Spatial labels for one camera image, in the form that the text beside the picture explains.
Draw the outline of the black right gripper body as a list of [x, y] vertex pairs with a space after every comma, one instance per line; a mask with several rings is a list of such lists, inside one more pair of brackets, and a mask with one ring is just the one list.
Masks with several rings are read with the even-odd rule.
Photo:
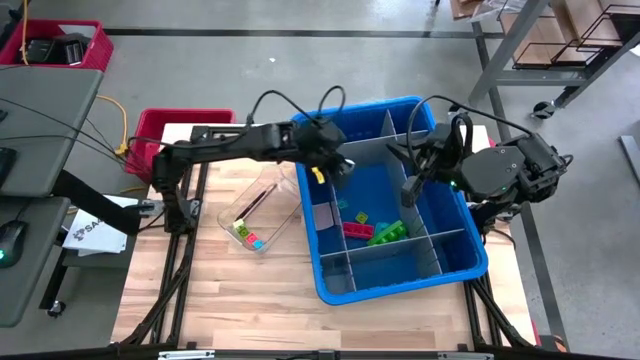
[[439, 170], [455, 169], [466, 157], [472, 155], [473, 126], [465, 125], [462, 134], [459, 122], [436, 125], [416, 144], [417, 169], [434, 173]]

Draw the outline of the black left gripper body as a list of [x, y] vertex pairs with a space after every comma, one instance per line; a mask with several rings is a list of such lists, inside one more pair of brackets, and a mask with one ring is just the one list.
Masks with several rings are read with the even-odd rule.
[[342, 130], [331, 120], [312, 120], [297, 125], [297, 161], [306, 166], [336, 171], [338, 148], [346, 142]]

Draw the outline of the grey slotted divider panel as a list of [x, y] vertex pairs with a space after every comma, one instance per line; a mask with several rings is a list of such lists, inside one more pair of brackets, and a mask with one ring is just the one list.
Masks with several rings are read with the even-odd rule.
[[327, 185], [328, 198], [313, 207], [322, 277], [329, 293], [342, 295], [356, 290], [336, 191]]
[[346, 159], [353, 161], [356, 168], [364, 168], [397, 160], [388, 145], [398, 142], [406, 142], [406, 133], [348, 142], [341, 145], [338, 152]]
[[385, 144], [382, 146], [382, 154], [389, 172], [392, 194], [394, 195], [400, 219], [407, 227], [406, 239], [402, 240], [401, 243], [414, 255], [420, 278], [440, 274], [441, 270], [437, 263], [437, 255], [418, 208], [416, 206], [405, 207], [401, 201], [401, 188], [407, 177], [403, 163], [389, 149], [389, 145], [395, 144], [398, 140], [389, 110], [385, 111], [381, 134], [387, 136]]
[[459, 229], [439, 232], [435, 234], [427, 234], [424, 236], [407, 238], [404, 240], [398, 240], [395, 242], [390, 242], [390, 243], [381, 244], [381, 245], [365, 246], [360, 248], [345, 249], [345, 250], [334, 252], [334, 253], [321, 254], [320, 258], [328, 258], [332, 256], [342, 255], [342, 254], [363, 252], [363, 251], [369, 251], [369, 250], [378, 251], [379, 249], [399, 248], [399, 247], [405, 246], [406, 244], [412, 244], [412, 243], [421, 242], [421, 241], [427, 241], [428, 243], [430, 243], [431, 247], [434, 247], [435, 245], [438, 245], [442, 239], [449, 238], [464, 232], [465, 232], [465, 229], [459, 228]]

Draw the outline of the large blue plastic bin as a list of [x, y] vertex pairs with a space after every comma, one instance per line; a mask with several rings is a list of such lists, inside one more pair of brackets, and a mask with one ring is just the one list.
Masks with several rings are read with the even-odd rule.
[[[410, 132], [416, 137], [424, 136], [436, 125], [429, 106], [422, 104], [417, 96], [344, 108], [332, 107], [321, 110], [320, 114], [342, 130], [348, 143], [386, 136], [381, 134], [386, 110], [391, 113], [396, 134]], [[324, 184], [318, 184], [309, 168], [298, 165], [296, 171], [316, 291], [323, 302], [334, 306], [345, 305], [463, 282], [479, 278], [487, 272], [488, 255], [463, 195], [447, 184], [427, 183], [415, 206], [428, 233], [465, 229], [464, 233], [442, 239], [433, 247], [441, 273], [420, 278], [416, 259], [404, 246], [349, 253], [356, 290], [342, 295], [329, 293], [322, 277], [313, 207], [327, 200], [327, 185], [331, 184], [337, 199], [345, 199], [349, 203], [347, 208], [339, 209], [342, 223], [355, 221], [360, 211], [368, 215], [367, 222], [370, 225], [378, 222], [392, 224], [401, 220], [392, 194], [389, 172], [385, 163], [378, 163], [364, 168], [355, 167], [341, 182], [328, 179]], [[347, 249], [368, 246], [362, 239], [345, 238]]]

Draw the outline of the clear plastic container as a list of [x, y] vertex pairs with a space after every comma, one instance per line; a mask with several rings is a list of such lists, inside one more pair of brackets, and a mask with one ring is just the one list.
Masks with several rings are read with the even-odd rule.
[[[263, 254], [280, 237], [291, 223], [301, 203], [293, 163], [266, 166], [258, 178], [227, 208], [221, 211], [217, 221], [232, 240], [244, 249]], [[233, 222], [243, 219], [244, 226], [255, 233], [264, 246], [256, 250], [233, 227]]]

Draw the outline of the metal rolling cart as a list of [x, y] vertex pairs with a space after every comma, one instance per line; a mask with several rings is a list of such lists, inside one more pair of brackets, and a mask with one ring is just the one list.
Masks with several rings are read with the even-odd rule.
[[469, 101], [500, 86], [555, 86], [568, 105], [640, 45], [640, 0], [487, 0], [504, 38]]

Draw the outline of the brown cardboard piece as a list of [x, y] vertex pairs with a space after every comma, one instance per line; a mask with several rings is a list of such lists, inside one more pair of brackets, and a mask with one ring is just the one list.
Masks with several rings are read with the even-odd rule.
[[484, 0], [449, 0], [454, 21], [472, 20]]

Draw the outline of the empty red plastic basket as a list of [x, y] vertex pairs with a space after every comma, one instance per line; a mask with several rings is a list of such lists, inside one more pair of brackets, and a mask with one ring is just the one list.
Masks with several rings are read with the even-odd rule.
[[[161, 140], [168, 124], [232, 124], [236, 122], [233, 110], [228, 108], [148, 108], [139, 119], [135, 137]], [[132, 140], [125, 171], [137, 176], [143, 183], [151, 182], [152, 157], [160, 145]]]

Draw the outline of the white printed paper sheet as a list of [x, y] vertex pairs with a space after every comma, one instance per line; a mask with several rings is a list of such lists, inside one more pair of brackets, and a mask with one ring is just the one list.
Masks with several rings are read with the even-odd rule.
[[78, 210], [62, 247], [76, 250], [80, 257], [119, 254], [126, 250], [128, 236], [84, 210]]

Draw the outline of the black box device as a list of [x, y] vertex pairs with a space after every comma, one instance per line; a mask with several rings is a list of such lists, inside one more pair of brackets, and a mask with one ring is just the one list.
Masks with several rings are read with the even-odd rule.
[[79, 65], [82, 63], [90, 38], [80, 34], [71, 33], [58, 36], [54, 39], [54, 63], [62, 65]]
[[48, 63], [54, 48], [55, 41], [52, 39], [30, 39], [25, 44], [24, 61], [29, 64]]

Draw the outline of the grey desk top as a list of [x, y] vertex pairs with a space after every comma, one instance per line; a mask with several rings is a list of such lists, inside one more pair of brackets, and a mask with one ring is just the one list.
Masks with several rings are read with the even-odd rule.
[[17, 151], [0, 196], [50, 195], [102, 79], [99, 70], [0, 65], [0, 147]]
[[0, 198], [0, 227], [16, 219], [27, 224], [22, 256], [0, 268], [0, 328], [21, 321], [69, 206], [60, 197]]

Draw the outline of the black desk leg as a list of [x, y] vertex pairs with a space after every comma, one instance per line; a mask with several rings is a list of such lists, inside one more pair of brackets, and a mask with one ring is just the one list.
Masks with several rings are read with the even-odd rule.
[[46, 314], [52, 318], [61, 316], [66, 309], [66, 304], [58, 299], [58, 293], [68, 269], [64, 265], [66, 254], [67, 250], [62, 248], [39, 304], [39, 308], [45, 310]]

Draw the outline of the black flat device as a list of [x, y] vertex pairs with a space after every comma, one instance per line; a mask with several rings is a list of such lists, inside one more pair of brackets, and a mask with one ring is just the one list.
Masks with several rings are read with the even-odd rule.
[[0, 189], [6, 182], [18, 157], [18, 152], [12, 148], [0, 147]]

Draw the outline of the black computer mouse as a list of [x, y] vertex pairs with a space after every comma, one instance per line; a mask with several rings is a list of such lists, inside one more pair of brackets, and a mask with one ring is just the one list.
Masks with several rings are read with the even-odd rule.
[[14, 266], [21, 258], [28, 224], [11, 220], [0, 226], [0, 268]]

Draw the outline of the silver metal bracket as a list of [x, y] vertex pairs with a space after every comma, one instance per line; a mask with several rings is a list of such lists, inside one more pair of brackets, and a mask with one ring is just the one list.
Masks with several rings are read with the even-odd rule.
[[438, 352], [436, 360], [494, 360], [494, 355], [477, 352]]
[[157, 360], [209, 360], [214, 358], [214, 350], [174, 350], [160, 352]]

